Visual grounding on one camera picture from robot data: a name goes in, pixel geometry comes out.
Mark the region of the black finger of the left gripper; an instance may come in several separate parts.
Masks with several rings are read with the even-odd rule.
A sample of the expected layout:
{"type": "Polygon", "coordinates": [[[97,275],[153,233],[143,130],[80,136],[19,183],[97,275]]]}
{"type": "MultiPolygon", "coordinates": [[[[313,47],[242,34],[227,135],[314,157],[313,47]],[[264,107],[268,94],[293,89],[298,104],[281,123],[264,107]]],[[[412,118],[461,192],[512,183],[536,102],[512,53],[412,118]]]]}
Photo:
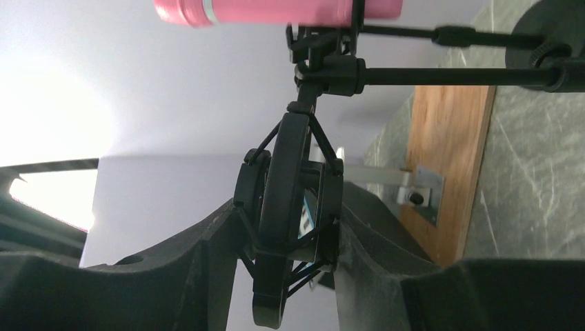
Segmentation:
{"type": "Polygon", "coordinates": [[[112,264],[80,268],[43,250],[1,254],[2,330],[225,330],[248,242],[229,200],[205,219],[112,264]]]}

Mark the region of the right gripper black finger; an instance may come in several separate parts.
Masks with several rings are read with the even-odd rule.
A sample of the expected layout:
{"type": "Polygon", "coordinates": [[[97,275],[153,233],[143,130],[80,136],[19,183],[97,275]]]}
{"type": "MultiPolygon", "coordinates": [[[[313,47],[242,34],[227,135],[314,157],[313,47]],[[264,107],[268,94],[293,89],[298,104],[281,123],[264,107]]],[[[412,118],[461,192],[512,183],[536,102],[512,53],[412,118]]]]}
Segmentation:
{"type": "Polygon", "coordinates": [[[441,267],[373,193],[345,183],[334,273],[342,330],[583,330],[584,262],[441,267]]]}

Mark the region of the black tripod shock-mount stand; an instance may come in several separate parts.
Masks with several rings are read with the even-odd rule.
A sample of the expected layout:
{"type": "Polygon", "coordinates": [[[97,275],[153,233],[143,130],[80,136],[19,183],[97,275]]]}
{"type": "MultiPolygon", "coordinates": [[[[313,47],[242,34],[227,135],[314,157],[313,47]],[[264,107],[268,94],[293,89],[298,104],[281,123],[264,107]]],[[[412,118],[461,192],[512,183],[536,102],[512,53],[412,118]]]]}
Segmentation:
{"type": "Polygon", "coordinates": [[[267,136],[274,150],[252,149],[244,159],[233,200],[256,205],[240,212],[248,242],[240,257],[253,278],[252,314],[277,329],[289,297],[320,272],[335,273],[344,165],[315,117],[319,93],[299,89],[267,136]]]}

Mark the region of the pink microphone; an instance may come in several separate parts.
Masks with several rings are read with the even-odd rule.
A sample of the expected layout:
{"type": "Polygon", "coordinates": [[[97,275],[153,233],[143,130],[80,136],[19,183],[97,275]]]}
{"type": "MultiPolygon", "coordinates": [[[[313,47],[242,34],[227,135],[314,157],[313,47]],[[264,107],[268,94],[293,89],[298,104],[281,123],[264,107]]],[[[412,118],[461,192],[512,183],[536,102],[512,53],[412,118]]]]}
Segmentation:
{"type": "Polygon", "coordinates": [[[218,23],[293,23],[302,26],[349,27],[351,0],[158,0],[159,17],[173,24],[203,27],[218,23]]]}

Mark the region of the wooden board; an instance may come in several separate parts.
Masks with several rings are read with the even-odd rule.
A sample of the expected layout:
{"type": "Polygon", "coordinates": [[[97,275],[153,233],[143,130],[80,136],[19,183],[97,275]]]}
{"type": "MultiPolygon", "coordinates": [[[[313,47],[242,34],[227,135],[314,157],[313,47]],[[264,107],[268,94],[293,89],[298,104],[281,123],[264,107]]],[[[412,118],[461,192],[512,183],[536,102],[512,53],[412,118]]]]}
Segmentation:
{"type": "Polygon", "coordinates": [[[436,225],[408,206],[399,220],[430,260],[446,267],[462,258],[475,198],[494,86],[417,86],[406,167],[444,178],[436,225]]]}

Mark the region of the silver white bracket stand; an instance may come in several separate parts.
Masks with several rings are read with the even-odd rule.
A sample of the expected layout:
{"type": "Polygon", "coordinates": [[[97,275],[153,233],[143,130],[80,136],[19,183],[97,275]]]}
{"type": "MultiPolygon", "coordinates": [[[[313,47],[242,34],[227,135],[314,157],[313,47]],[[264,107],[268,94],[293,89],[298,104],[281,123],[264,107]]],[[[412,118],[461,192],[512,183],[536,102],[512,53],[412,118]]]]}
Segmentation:
{"type": "Polygon", "coordinates": [[[389,188],[396,205],[414,208],[429,224],[437,227],[445,178],[423,166],[414,170],[345,165],[344,178],[364,188],[370,185],[389,188]]]}

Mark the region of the round-base stand with shock mount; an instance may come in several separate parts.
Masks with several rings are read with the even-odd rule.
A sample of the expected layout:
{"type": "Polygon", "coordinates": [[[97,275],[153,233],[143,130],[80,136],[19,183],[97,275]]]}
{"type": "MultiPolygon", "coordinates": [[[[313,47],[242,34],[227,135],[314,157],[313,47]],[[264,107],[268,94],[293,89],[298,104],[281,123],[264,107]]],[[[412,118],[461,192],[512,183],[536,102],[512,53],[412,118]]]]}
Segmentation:
{"type": "Polygon", "coordinates": [[[347,28],[286,28],[295,83],[353,96],[366,86],[520,86],[548,93],[584,91],[584,2],[537,1],[509,34],[468,26],[432,30],[364,23],[364,2],[347,28]],[[357,57],[361,34],[427,39],[449,48],[503,48],[503,68],[369,68],[357,57]]]}

